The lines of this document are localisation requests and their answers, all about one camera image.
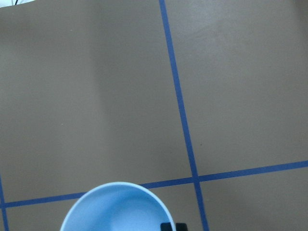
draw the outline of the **floor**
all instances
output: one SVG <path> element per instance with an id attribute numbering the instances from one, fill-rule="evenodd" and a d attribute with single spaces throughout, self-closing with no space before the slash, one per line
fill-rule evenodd
<path id="1" fill-rule="evenodd" d="M 190 231 L 308 227 L 305 0 L 0 8 L 0 231 L 140 184 Z"/>

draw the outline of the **cup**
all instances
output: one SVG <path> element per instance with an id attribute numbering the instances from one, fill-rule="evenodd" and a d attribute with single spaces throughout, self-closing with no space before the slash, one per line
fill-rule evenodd
<path id="1" fill-rule="evenodd" d="M 69 210 L 60 231 L 160 231 L 173 219 L 164 203 L 146 188 L 112 182 L 84 194 Z"/>

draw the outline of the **blue cup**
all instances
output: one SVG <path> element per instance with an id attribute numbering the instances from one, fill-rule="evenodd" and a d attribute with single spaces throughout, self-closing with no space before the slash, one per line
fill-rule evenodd
<path id="1" fill-rule="evenodd" d="M 160 231 L 175 225 L 164 203 L 146 188 L 112 182 L 84 194 L 66 215 L 60 231 Z"/>

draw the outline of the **black object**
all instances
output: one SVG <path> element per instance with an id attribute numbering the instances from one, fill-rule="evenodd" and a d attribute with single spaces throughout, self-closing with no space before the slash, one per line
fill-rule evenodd
<path id="1" fill-rule="evenodd" d="M 185 223 L 176 223 L 177 231 L 188 231 L 187 225 Z M 170 222 L 169 223 L 161 223 L 160 224 L 160 231 L 172 231 L 172 227 Z"/>

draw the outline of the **light blue bowl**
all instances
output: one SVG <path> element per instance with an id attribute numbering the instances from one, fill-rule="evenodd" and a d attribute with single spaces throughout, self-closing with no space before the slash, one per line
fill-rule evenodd
<path id="1" fill-rule="evenodd" d="M 113 182 L 84 194 L 66 215 L 60 231 L 160 231 L 172 217 L 164 203 L 146 188 Z"/>

